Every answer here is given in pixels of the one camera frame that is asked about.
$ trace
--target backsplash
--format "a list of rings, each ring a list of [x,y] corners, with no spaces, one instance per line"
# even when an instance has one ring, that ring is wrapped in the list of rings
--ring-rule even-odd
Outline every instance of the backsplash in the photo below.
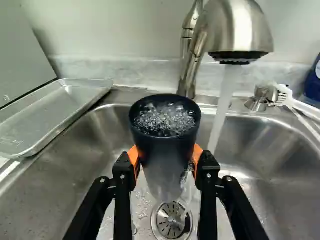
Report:
[[[175,92],[179,82],[178,59],[134,57],[91,58],[52,55],[49,57],[60,78],[107,79],[115,85]],[[310,65],[288,62],[257,61],[243,67],[235,95],[252,96],[256,84],[266,81],[288,84],[297,97]],[[218,96],[224,66],[203,61],[196,78],[196,93]]]

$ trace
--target running water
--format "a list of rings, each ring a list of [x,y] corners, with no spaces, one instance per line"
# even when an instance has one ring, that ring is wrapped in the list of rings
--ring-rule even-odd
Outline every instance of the running water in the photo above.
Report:
[[[232,95],[236,90],[236,82],[241,76],[241,72],[242,67],[240,65],[225,65],[217,112],[214,118],[213,128],[207,148],[212,154],[215,153]]]
[[[195,189],[193,169],[193,165],[190,163],[187,172],[183,176],[183,179],[180,183],[182,188],[182,194],[177,201],[185,207],[184,212],[181,214],[181,218],[185,218],[187,216],[187,213],[191,211],[191,202],[194,196],[196,194],[199,194],[199,192]]]

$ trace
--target wall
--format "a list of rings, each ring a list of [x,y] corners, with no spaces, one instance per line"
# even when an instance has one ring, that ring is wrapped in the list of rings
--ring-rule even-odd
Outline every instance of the wall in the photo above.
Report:
[[[177,58],[193,0],[21,0],[49,55]],[[313,62],[320,51],[319,0],[257,0],[275,39],[265,61]]]

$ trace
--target stainless steel sink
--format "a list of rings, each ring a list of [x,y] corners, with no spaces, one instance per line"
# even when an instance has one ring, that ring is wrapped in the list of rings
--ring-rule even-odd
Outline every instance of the stainless steel sink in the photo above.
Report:
[[[133,145],[128,111],[150,94],[115,88],[39,155],[20,159],[19,167],[0,183],[0,239],[62,239],[94,179],[112,177],[113,163]],[[217,99],[199,96],[196,101],[203,113],[197,143],[206,149]],[[244,102],[233,99],[223,127],[215,153],[220,177],[238,179],[270,239],[319,239],[319,141],[291,112],[270,108],[251,113]],[[197,239],[200,193],[192,179],[188,182],[190,239]],[[159,203],[150,195],[143,171],[131,204],[135,239],[154,240],[151,213]],[[234,239],[223,206],[217,206],[219,239]],[[113,215],[111,204],[99,240],[113,239]]]

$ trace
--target water bubbles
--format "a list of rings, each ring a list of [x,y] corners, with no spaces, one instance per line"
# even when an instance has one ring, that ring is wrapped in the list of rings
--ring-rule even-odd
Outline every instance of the water bubbles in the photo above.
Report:
[[[161,103],[155,106],[152,102],[141,107],[133,120],[136,129],[144,134],[155,137],[180,136],[196,126],[192,114],[194,111],[185,110],[181,103]]]

